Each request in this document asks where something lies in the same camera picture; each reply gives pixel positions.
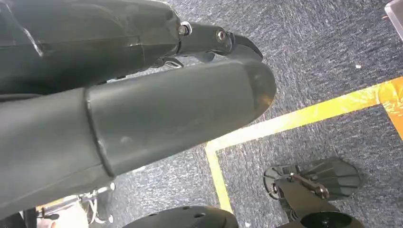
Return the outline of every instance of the floor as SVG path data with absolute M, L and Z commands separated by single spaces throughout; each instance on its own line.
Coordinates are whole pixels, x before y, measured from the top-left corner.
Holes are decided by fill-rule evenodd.
M 256 123 L 403 75 L 403 43 L 386 18 L 388 0 L 167 0 L 183 20 L 220 25 L 249 37 L 275 73 L 278 93 Z M 371 228 L 403 227 L 403 142 L 382 104 L 338 115 L 216 152 L 230 207 L 241 228 L 287 222 L 264 190 L 274 164 L 337 156 L 364 176 L 338 202 Z M 122 227 L 183 206 L 219 207 L 205 145 L 119 176 L 103 199 Z

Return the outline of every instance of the yellow floor line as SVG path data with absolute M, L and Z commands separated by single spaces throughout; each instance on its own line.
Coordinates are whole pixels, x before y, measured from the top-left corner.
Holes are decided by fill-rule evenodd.
M 245 127 L 207 143 L 205 150 L 222 209 L 232 213 L 216 151 L 338 115 L 383 104 L 403 139 L 403 76 Z
M 225 187 L 224 177 L 222 175 L 220 164 L 218 163 L 217 153 L 215 151 L 206 151 L 206 154 L 220 207 L 223 210 L 233 213 L 230 199 L 228 198 L 227 188 Z

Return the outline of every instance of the metal bolt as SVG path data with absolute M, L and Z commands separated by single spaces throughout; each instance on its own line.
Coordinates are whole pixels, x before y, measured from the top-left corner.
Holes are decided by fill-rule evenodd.
M 277 190 L 277 186 L 276 186 L 276 184 L 275 183 L 272 183 L 271 184 L 271 190 L 274 192 L 274 193 L 278 193 L 278 190 Z
M 186 36 L 189 33 L 188 27 L 186 27 L 185 25 L 179 26 L 178 31 L 179 31 L 179 35 L 181 35 L 181 36 Z
M 112 191 L 114 191 L 114 190 L 116 189 L 116 184 L 115 184 L 114 182 L 112 182 L 112 183 L 109 185 L 109 188 L 110 188 Z
M 113 221 L 114 221 L 113 215 L 109 215 L 108 221 L 109 221 L 109 223 L 113 223 Z
M 317 181 L 319 179 L 319 177 L 317 175 L 313 175 L 311 177 L 311 181 Z
M 325 225 L 325 226 L 327 226 L 327 225 L 329 224 L 329 220 L 327 220 L 327 219 L 322 220 L 322 224 Z
M 218 30 L 216 35 L 218 42 L 223 42 L 227 38 L 227 33 L 223 30 Z

